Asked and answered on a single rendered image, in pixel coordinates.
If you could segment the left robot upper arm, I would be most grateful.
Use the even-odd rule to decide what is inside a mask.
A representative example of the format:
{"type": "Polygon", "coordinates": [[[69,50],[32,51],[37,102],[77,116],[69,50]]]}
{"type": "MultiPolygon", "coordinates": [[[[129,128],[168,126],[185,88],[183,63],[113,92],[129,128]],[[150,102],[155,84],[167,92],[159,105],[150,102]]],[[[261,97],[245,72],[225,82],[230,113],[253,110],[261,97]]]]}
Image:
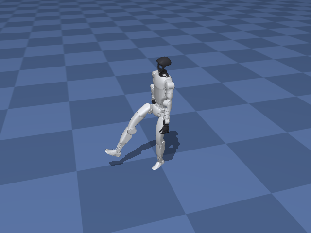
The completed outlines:
{"type": "Polygon", "coordinates": [[[166,98],[167,99],[164,100],[163,105],[165,107],[167,107],[168,102],[172,102],[174,83],[171,80],[166,80],[165,88],[166,88],[166,98]]]}

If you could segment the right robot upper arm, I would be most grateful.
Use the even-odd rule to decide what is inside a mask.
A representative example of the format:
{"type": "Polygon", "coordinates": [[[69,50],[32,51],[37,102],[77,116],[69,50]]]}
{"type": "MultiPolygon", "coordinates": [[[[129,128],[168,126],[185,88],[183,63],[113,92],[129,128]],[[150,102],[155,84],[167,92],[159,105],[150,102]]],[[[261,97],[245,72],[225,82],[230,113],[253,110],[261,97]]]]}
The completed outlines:
{"type": "MultiPolygon", "coordinates": [[[[158,72],[158,70],[152,72],[153,83],[154,83],[154,74],[155,74],[156,72],[158,72]]],[[[152,91],[154,91],[154,84],[151,84],[151,85],[150,85],[150,88],[151,88],[152,91]]]]}

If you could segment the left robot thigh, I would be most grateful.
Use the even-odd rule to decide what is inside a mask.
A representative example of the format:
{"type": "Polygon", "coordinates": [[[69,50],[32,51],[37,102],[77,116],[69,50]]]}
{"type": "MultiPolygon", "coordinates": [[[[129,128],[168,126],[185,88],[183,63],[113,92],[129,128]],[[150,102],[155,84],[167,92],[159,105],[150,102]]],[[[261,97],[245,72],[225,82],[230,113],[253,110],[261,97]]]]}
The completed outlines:
{"type": "MultiPolygon", "coordinates": [[[[163,119],[163,115],[164,115],[164,113],[161,113],[161,116],[160,116],[160,118],[159,118],[158,121],[157,121],[156,131],[155,131],[155,140],[156,140],[156,144],[158,144],[159,147],[161,146],[162,141],[164,140],[164,139],[163,139],[164,134],[161,134],[162,131],[159,132],[159,131],[162,129],[162,127],[164,126],[164,125],[163,125],[163,120],[164,120],[164,119],[163,119]]],[[[169,118],[169,121],[170,121],[170,118],[169,118]]]]}

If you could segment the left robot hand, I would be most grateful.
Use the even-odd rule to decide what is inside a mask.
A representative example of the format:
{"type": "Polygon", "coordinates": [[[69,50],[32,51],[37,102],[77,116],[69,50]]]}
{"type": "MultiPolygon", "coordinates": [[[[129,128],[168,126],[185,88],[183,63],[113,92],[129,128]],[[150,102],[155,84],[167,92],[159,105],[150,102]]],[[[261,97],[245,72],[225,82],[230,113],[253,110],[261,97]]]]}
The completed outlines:
{"type": "Polygon", "coordinates": [[[163,120],[163,127],[162,127],[162,129],[159,131],[159,132],[161,132],[162,131],[162,133],[161,134],[165,134],[165,133],[168,133],[169,132],[169,124],[165,124],[165,120],[163,120]]]}

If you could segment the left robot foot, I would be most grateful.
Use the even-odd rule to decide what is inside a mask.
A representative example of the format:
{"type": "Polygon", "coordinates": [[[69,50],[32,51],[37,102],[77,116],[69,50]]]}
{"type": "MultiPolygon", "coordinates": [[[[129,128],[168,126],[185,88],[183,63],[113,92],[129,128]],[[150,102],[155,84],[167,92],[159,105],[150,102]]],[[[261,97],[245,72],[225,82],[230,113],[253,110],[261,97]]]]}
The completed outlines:
{"type": "Polygon", "coordinates": [[[157,162],[153,167],[152,167],[152,169],[153,170],[156,170],[156,169],[158,169],[159,167],[161,167],[161,165],[162,164],[164,164],[165,162],[164,162],[164,160],[162,159],[162,162],[160,163],[160,161],[159,162],[157,162]]]}

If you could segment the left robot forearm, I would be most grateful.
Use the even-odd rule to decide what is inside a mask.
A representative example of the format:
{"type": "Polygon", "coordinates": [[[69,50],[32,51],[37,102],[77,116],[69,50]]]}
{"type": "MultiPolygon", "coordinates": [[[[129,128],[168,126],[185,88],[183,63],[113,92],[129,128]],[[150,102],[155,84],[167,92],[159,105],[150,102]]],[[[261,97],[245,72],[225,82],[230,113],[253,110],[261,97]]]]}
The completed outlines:
{"type": "Polygon", "coordinates": [[[169,115],[170,115],[170,111],[172,108],[172,103],[168,102],[167,107],[164,108],[164,115],[163,115],[163,119],[165,120],[165,124],[169,124],[169,115]]]}

